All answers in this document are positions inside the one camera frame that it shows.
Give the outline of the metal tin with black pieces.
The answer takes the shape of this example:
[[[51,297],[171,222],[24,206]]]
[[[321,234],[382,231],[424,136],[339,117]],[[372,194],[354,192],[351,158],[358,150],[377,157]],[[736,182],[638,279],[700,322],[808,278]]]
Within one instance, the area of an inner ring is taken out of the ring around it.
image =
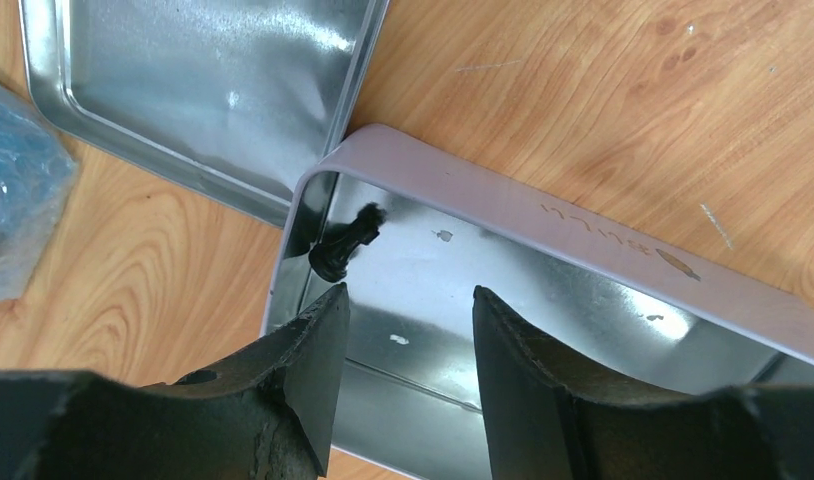
[[[814,385],[814,311],[798,297],[384,125],[299,181],[263,331],[330,286],[311,249],[367,203],[387,212],[351,256],[350,330],[332,444],[415,479],[495,479],[473,292],[634,379],[688,395]]]

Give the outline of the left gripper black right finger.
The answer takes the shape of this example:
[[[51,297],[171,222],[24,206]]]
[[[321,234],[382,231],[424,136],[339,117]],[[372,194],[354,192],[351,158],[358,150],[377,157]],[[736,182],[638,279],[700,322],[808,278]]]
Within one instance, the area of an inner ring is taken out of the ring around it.
[[[814,479],[814,385],[702,395],[617,372],[473,292],[495,479]]]

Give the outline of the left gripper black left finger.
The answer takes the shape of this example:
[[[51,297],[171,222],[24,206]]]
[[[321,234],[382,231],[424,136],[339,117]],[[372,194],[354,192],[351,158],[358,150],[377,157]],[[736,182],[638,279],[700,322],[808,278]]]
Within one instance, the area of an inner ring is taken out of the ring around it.
[[[345,285],[175,383],[0,370],[0,479],[318,479],[349,331]]]

